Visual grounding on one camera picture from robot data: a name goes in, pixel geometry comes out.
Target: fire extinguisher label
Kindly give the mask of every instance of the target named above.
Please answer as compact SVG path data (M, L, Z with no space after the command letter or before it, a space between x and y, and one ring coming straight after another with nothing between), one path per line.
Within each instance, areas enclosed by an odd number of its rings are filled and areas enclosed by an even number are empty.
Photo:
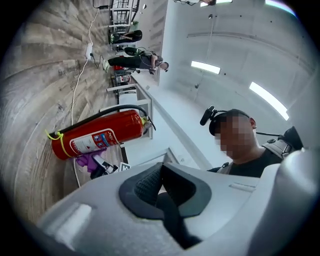
M116 144L120 143L116 138L115 132L110 128L84 135L70 141L70 147L78 155L106 149L107 147Z

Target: fluorescent light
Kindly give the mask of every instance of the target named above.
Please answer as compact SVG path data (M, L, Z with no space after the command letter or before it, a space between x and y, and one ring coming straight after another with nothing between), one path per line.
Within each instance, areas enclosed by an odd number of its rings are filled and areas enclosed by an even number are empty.
M273 0L265 0L265 4L268 6L280 8L280 9L282 9L282 10L284 10L284 11L286 11L296 17L295 12L291 8L289 8L289 6L285 5L282 2L277 2L277 1L273 1Z
M222 4L222 3L232 3L233 0L216 0L216 4ZM207 3L202 2L200 3L200 7L208 6Z
M272 107L274 107L274 109L278 111L279 114L283 116L283 118L286 121L289 119L286 107L274 96L272 96L268 91L263 89L261 86L259 86L255 82L251 83L249 89L254 91L256 94L262 97L265 101L267 101Z
M201 63L201 62L198 62L198 61L192 61L191 62L191 67L195 67L195 68L202 69L202 70L207 70L207 71L216 73L218 75L219 75L220 70L221 70L221 68L218 67L218 66L212 66L212 65Z

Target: fire extinguisher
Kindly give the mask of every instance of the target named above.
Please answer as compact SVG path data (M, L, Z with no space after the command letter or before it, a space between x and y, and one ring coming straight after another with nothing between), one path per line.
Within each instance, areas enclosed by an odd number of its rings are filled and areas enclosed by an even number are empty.
M131 109L109 114L114 111ZM101 111L63 130L47 134L52 139L52 149L62 160L106 149L110 146L137 139L153 127L147 112L137 105L115 106Z

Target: purple glove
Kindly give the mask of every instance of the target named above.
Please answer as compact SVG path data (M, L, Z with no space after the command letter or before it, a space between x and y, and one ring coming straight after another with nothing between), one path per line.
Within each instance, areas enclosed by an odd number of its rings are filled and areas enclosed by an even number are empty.
M75 161L81 167L87 166L88 173L92 173L98 167L97 163L92 157L95 155L101 156L102 152L106 150L107 149L103 149L103 150L95 151L92 153L83 154L82 156L77 157Z

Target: black clothing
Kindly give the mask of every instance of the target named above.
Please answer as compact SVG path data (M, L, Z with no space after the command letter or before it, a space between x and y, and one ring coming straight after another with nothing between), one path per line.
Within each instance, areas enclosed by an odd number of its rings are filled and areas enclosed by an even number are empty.
M260 178L267 166L280 164L282 159L265 149L262 156L243 164L232 163L229 175Z
M142 70L149 70L152 68L152 65L151 65L151 55L146 57L146 56L141 56L141 63L140 63L140 69ZM158 67L161 62L163 62L164 59L161 57L161 56L158 56L158 59L155 61L154 63L154 66L155 67Z
M159 66L164 59L159 56L155 61L155 66ZM151 56L135 56L135 57L115 57L108 60L110 66L121 66L124 68L144 69L151 68Z
M108 60L110 66L121 66L124 68L138 69L141 64L139 56L136 57L115 57Z
M136 30L129 32L130 34L127 34L126 37L132 38L132 39L119 39L117 41L114 41L113 44L122 44L122 43L132 43L132 42L137 42L142 39L142 31L141 30Z

